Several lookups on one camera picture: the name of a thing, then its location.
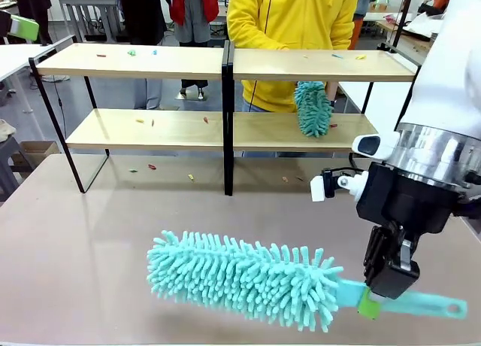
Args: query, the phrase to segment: teal plastic handle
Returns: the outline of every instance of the teal plastic handle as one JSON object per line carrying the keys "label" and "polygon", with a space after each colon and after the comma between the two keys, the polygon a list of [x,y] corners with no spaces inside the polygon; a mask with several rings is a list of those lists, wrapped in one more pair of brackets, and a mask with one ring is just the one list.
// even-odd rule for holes
{"label": "teal plastic handle", "polygon": [[[339,307],[358,307],[366,288],[362,282],[341,280],[336,292]],[[385,299],[381,311],[463,320],[467,316],[467,303],[462,299],[406,291],[397,299]]]}

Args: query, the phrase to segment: shelf board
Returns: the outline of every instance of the shelf board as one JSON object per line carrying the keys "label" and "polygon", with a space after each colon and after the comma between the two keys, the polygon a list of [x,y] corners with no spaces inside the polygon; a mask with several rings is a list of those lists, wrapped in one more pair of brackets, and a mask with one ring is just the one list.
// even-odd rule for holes
{"label": "shelf board", "polygon": [[[129,55],[130,50],[136,55]],[[221,48],[82,43],[72,44],[37,68],[40,75],[220,80],[222,54]]]}
{"label": "shelf board", "polygon": [[67,144],[87,149],[222,150],[222,113],[94,109]]}
{"label": "shelf board", "polygon": [[234,150],[350,152],[358,135],[377,133],[362,114],[333,114],[327,135],[307,137],[295,113],[234,113]]}
{"label": "shelf board", "polygon": [[[359,55],[366,58],[357,60]],[[381,50],[236,49],[234,52],[235,80],[411,81],[413,77],[411,70]]]}

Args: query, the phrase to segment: green object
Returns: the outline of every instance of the green object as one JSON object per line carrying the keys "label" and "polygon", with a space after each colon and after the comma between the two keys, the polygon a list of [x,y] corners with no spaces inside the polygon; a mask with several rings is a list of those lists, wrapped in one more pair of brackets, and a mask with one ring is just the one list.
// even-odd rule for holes
{"label": "green object", "polygon": [[381,304],[369,299],[370,294],[371,291],[366,288],[358,306],[358,313],[372,320],[376,320],[381,313]]}
{"label": "green object", "polygon": [[[334,257],[321,263],[322,248],[310,260],[305,246],[267,249],[258,241],[252,246],[227,236],[221,243],[218,235],[185,231],[179,240],[173,232],[162,234],[165,240],[154,238],[147,252],[147,280],[159,298],[173,296],[176,302],[224,308],[281,326],[296,324],[300,331],[320,326],[324,332],[339,308],[364,304],[366,284],[340,278],[343,268],[333,266]],[[369,307],[368,314],[374,314]],[[467,316],[466,301],[415,291],[385,299],[380,307],[419,316]]]}
{"label": "green object", "polygon": [[329,130],[333,107],[322,81],[300,81],[294,94],[298,124],[303,134],[318,138]]}
{"label": "green object", "polygon": [[12,26],[8,34],[18,38],[35,41],[38,37],[38,24],[34,20],[11,15]]}

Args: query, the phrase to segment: cardboard box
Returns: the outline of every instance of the cardboard box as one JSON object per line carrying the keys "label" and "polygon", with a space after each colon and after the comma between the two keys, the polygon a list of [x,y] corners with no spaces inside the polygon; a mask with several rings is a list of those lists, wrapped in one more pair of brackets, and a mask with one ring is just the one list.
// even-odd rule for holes
{"label": "cardboard box", "polygon": [[[21,141],[20,148],[26,153],[30,162],[38,167],[50,154],[60,153],[59,147],[55,141]],[[12,155],[14,165],[25,166],[26,161],[20,154]],[[27,178],[30,173],[20,173],[22,178]]]}

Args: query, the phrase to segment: yellow hoodie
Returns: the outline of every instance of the yellow hoodie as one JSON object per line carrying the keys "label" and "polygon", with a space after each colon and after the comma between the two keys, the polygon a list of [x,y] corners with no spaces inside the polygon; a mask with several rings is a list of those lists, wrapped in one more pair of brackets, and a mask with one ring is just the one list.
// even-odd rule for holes
{"label": "yellow hoodie", "polygon": [[[230,0],[228,34],[236,47],[347,49],[358,0]],[[250,102],[255,81],[244,80]],[[253,104],[266,111],[294,112],[295,84],[258,81]]]}

